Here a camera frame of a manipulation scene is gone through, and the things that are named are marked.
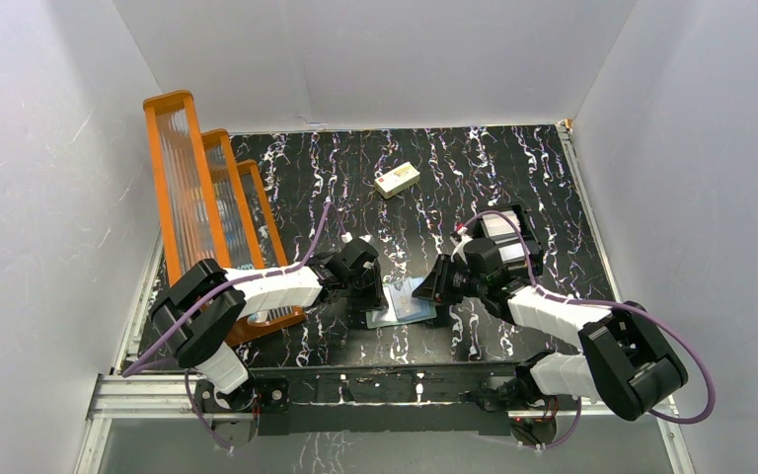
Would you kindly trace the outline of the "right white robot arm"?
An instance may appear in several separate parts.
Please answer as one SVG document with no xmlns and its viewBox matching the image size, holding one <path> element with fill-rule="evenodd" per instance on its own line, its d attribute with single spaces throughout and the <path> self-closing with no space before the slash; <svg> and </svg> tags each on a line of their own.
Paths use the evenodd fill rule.
<svg viewBox="0 0 758 474">
<path fill-rule="evenodd" d="M 542 353 L 518 366 L 517 398 L 530 409 L 571 395 L 634 421 L 687 383 L 680 357 L 639 306 L 579 304 L 532 285 L 534 274 L 528 263 L 505 263 L 492 239 L 475 238 L 439 255 L 413 296 L 437 306 L 476 298 L 497 319 L 575 347 L 577 355 Z"/>
</svg>

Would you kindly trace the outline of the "mint green card holder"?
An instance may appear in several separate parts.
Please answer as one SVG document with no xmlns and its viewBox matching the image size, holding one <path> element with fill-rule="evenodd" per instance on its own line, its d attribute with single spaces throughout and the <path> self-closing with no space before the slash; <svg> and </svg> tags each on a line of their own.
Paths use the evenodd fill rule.
<svg viewBox="0 0 758 474">
<path fill-rule="evenodd" d="M 413 296 L 414 290 L 424 282 L 422 276 L 406 277 L 383 286 L 388 308 L 366 313 L 368 329 L 407 325 L 434 319 L 435 306 Z"/>
</svg>

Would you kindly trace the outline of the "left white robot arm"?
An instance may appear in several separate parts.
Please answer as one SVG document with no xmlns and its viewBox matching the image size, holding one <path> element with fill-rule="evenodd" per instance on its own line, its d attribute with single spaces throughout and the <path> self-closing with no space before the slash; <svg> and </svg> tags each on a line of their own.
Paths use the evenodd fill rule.
<svg viewBox="0 0 758 474">
<path fill-rule="evenodd" d="M 259 271 L 224 269 L 204 259 L 157 296 L 150 309 L 153 327 L 165 337 L 175 363 L 205 381 L 194 401 L 230 412 L 284 409 L 288 384 L 258 378 L 229 347 L 227 338 L 240 321 L 280 308 L 310 308 L 345 299 L 354 311 L 387 306 L 377 250 L 355 238 L 337 252 L 316 254 L 288 267 Z"/>
</svg>

